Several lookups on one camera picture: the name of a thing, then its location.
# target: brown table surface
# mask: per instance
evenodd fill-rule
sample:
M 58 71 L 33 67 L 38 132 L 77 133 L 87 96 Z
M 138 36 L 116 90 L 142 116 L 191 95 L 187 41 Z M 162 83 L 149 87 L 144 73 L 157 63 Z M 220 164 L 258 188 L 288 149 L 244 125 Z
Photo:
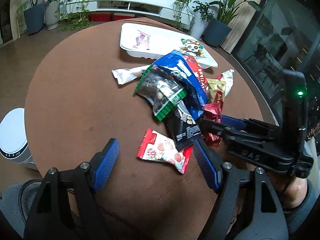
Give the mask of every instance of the brown table surface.
M 44 176 L 51 167 L 63 171 L 89 161 L 110 138 L 117 138 L 119 158 L 97 194 L 98 204 L 150 238 L 196 239 L 216 195 L 193 156 L 184 175 L 172 165 L 136 157 L 147 128 L 167 133 L 163 123 L 152 118 L 147 101 L 132 96 L 137 82 L 119 86 L 112 76 L 112 69 L 153 62 L 130 57 L 119 47 L 125 22 L 174 30 L 139 18 L 93 26 L 58 44 L 41 62 L 29 87 L 25 105 L 29 147 Z M 206 49 L 219 64 L 206 72 L 208 78 L 232 68 L 213 49 Z M 237 72 L 223 114 L 262 120 L 252 92 Z

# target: hanging plant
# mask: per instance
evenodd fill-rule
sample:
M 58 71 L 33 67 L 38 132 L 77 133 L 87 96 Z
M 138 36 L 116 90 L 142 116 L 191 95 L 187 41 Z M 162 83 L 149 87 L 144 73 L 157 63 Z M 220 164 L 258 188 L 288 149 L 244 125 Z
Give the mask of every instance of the hanging plant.
M 61 20 L 67 20 L 68 25 L 63 28 L 65 31 L 71 31 L 71 30 L 83 30 L 85 28 L 88 28 L 91 24 L 92 21 L 89 20 L 89 17 L 87 15 L 87 12 L 89 10 L 85 9 L 85 4 L 87 4 L 89 1 L 88 0 L 75 0 L 72 2 L 72 4 L 75 3 L 80 3 L 82 6 L 81 11 L 76 12 L 76 13 L 68 13 L 67 7 L 71 9 L 71 0 L 64 0 L 62 2 L 62 10 L 61 10 Z
M 182 31 L 181 27 L 181 13 L 182 11 L 187 8 L 188 15 L 191 12 L 190 8 L 188 8 L 188 4 L 191 3 L 191 0 L 175 0 L 173 3 L 173 13 L 175 21 L 173 23 L 173 27 L 177 30 Z

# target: panda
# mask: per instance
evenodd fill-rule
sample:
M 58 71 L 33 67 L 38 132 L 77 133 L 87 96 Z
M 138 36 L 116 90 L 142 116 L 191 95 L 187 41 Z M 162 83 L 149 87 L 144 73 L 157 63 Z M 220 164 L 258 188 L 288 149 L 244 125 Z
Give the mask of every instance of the panda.
M 181 52 L 184 54 L 188 54 L 192 57 L 198 58 L 198 57 L 204 57 L 203 54 L 203 48 L 204 46 L 201 45 L 196 40 L 184 40 L 181 39 L 183 46 L 181 47 Z

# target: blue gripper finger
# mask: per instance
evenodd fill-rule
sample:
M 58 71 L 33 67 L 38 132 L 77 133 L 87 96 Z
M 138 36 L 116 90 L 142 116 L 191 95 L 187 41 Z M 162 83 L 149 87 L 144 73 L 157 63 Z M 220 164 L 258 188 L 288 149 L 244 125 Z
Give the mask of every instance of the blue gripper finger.
M 119 143 L 116 139 L 110 139 L 108 144 L 102 151 L 105 153 L 100 165 L 94 172 L 94 183 L 93 189 L 98 191 L 99 189 L 104 188 L 111 170 L 115 165 L 115 162 L 119 155 Z
M 196 140 L 196 142 L 194 143 L 193 154 L 196 157 L 196 160 L 204 176 L 204 179 L 208 184 L 208 187 L 213 189 L 214 192 L 218 194 L 220 192 L 219 184 L 222 180 L 222 170 L 220 167 L 220 163 L 217 159 L 214 158 L 210 150 L 205 145 L 204 141 L 201 141 Z M 216 168 L 213 166 L 212 161 L 216 162 Z

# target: gray sleeve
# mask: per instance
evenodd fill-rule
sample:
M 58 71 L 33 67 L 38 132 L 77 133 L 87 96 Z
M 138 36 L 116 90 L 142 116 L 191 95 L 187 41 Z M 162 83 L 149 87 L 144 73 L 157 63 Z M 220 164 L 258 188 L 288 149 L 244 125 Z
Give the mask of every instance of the gray sleeve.
M 307 182 L 308 189 L 304 201 L 296 208 L 288 211 L 284 210 L 290 235 L 292 235 L 302 225 L 317 200 L 315 197 L 315 189 L 313 188 L 312 183 L 308 179 Z

